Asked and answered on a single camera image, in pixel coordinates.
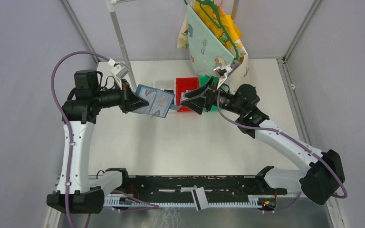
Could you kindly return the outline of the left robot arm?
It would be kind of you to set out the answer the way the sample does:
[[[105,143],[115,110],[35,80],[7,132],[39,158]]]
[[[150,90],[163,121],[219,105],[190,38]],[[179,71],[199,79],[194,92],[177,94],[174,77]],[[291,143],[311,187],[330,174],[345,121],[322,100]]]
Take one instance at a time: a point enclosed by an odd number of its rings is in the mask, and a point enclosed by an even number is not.
[[[96,70],[75,72],[75,87],[60,107],[65,133],[63,165],[57,189],[47,195],[46,203],[62,213],[98,214],[105,197],[113,190],[122,194],[130,189],[124,168],[108,168],[102,177],[90,181],[87,171],[90,144],[102,109],[118,106],[126,114],[149,103],[125,79],[114,88],[100,88],[101,75]]]

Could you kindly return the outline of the blue card holder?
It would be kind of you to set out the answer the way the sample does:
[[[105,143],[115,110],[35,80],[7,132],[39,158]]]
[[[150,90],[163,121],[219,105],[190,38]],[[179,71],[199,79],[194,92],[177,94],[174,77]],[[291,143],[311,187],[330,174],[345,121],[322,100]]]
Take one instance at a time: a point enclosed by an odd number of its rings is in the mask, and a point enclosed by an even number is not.
[[[148,114],[165,118],[169,110],[179,110],[181,106],[174,104],[175,94],[157,88],[138,85],[136,94],[148,102],[148,106],[138,108],[132,113]]]

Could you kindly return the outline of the white magnetic stripe card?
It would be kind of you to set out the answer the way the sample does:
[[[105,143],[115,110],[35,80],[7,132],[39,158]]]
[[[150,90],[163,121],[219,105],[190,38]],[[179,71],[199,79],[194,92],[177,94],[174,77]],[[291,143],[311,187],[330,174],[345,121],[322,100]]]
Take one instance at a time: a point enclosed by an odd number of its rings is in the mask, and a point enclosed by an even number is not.
[[[203,187],[193,189],[191,193],[197,211],[210,207]]]

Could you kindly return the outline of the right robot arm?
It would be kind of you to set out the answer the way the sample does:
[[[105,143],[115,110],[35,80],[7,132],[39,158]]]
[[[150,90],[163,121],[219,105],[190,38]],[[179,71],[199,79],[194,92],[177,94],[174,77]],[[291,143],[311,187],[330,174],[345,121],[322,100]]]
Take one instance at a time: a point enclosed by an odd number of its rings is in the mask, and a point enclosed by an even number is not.
[[[312,202],[323,205],[331,197],[348,197],[340,155],[330,149],[315,148],[280,128],[257,104],[256,88],[242,84],[235,93],[224,92],[210,79],[204,86],[185,94],[181,105],[202,114],[216,106],[219,114],[253,139],[265,143],[297,166],[297,170],[270,168],[256,179],[258,192],[267,194],[273,189],[304,194]]]

